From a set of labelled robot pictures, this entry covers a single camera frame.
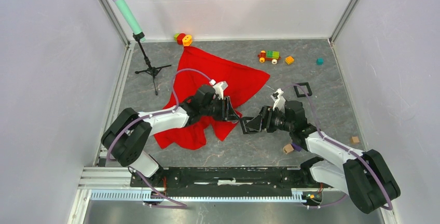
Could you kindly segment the black square frame box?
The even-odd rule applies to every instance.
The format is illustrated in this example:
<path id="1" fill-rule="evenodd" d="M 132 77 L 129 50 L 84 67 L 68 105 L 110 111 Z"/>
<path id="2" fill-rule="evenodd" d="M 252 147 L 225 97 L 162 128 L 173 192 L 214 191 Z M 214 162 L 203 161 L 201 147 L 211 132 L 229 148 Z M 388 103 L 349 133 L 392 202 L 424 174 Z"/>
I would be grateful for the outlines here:
<path id="1" fill-rule="evenodd" d="M 293 86 L 296 97 L 310 97 L 313 95 L 309 82 L 299 82 Z"/>

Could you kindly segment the red garment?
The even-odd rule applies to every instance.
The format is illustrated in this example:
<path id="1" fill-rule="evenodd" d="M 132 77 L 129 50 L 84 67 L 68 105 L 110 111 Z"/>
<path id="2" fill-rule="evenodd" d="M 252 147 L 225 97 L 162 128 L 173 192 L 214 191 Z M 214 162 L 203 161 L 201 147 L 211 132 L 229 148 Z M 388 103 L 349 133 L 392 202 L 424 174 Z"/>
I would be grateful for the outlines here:
<path id="1" fill-rule="evenodd" d="M 177 101 L 182 102 L 196 93 L 196 90 L 209 79 L 217 82 L 226 81 L 225 95 L 231 98 L 234 108 L 238 108 L 253 97 L 269 80 L 270 75 L 239 63 L 228 61 L 209 54 L 196 47 L 185 47 L 180 58 L 173 88 L 176 96 L 170 96 L 165 108 L 172 107 Z M 236 127 L 232 122 L 220 122 L 212 117 L 202 117 L 197 123 L 171 129 L 154 136 L 160 148 L 165 149 L 175 143 L 184 149 L 196 150 L 207 143 L 205 129 L 212 126 L 215 136 L 224 141 Z"/>

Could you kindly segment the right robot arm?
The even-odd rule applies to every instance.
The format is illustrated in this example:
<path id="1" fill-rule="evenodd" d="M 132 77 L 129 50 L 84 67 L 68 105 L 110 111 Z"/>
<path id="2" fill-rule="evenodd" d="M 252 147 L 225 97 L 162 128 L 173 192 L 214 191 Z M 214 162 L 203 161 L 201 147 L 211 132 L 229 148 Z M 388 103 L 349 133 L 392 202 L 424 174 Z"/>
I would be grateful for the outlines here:
<path id="1" fill-rule="evenodd" d="M 392 200 L 401 189 L 376 150 L 362 151 L 338 142 L 309 123 L 303 104 L 287 101 L 283 109 L 263 106 L 256 117 L 243 117 L 243 133 L 285 131 L 292 148 L 305 150 L 316 157 L 301 165 L 300 181 L 307 187 L 327 184 L 344 192 L 363 213 L 383 207 L 392 209 Z"/>

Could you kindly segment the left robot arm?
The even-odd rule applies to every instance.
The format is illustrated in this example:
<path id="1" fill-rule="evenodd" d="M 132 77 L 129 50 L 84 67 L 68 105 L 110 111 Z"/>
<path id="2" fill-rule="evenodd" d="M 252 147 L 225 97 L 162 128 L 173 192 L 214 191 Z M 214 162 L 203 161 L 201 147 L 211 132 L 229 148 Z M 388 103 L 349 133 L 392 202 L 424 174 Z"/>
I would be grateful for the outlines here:
<path id="1" fill-rule="evenodd" d="M 160 164 L 144 151 L 148 138 L 192 126 L 205 116 L 220 122 L 239 121 L 230 97 L 224 95 L 226 87 L 224 81 L 202 85 L 183 102 L 158 111 L 142 113 L 126 108 L 104 132 L 101 144 L 121 166 L 132 168 L 150 186 L 157 186 L 163 180 L 163 172 Z"/>

